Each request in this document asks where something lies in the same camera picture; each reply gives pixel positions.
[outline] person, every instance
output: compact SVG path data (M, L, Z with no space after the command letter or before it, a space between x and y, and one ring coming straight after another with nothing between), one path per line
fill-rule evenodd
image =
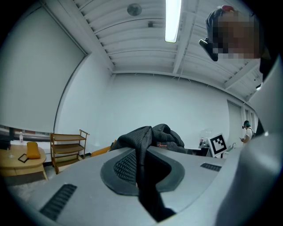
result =
M248 120L246 120L244 122L244 125L242 126L242 128L246 129L246 134L244 138L241 138L241 142L243 142L243 146L245 146L247 144L247 142L249 142L252 138L252 134L253 134L253 130L251 128L251 124Z
M210 52L214 61L218 60L218 53L244 59L260 58L260 72L264 81L279 53L278 48L274 48L275 37L270 31L272 26L265 23L263 28L261 24L255 14L244 16L232 6L223 5L211 12L206 19L207 45L204 49ZM256 135L263 132L264 128L259 120Z

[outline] yellow pillow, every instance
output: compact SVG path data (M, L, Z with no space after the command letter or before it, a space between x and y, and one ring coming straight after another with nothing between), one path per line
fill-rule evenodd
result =
M27 142L27 158L29 159L40 158L40 153L38 151L38 146L36 142Z

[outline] vent grille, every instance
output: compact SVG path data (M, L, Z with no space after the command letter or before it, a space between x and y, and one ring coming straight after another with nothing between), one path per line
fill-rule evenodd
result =
M56 221L76 188L77 186L71 184L63 185L45 204L40 212L51 220Z
M208 163L203 163L201 165L201 167L206 168L208 170L210 169L210 170L213 170L213 171L217 171L217 172L219 172L220 169L221 169L221 166L216 166L216 165L212 165L212 164L208 164Z

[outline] bottle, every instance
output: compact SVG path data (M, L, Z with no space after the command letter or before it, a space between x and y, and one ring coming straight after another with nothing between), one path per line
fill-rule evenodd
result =
M23 132L19 133L19 142L23 143Z

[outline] desk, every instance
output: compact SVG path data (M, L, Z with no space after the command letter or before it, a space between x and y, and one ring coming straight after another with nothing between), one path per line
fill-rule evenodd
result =
M38 148L40 153L39 159L29 159L25 163L18 160L22 154L27 153L26 145L11 145L11 149L0 150L0 174L3 177L6 176L17 176L29 173L43 172L46 180L48 177L43 168L43 162L46 160L46 155L42 148Z

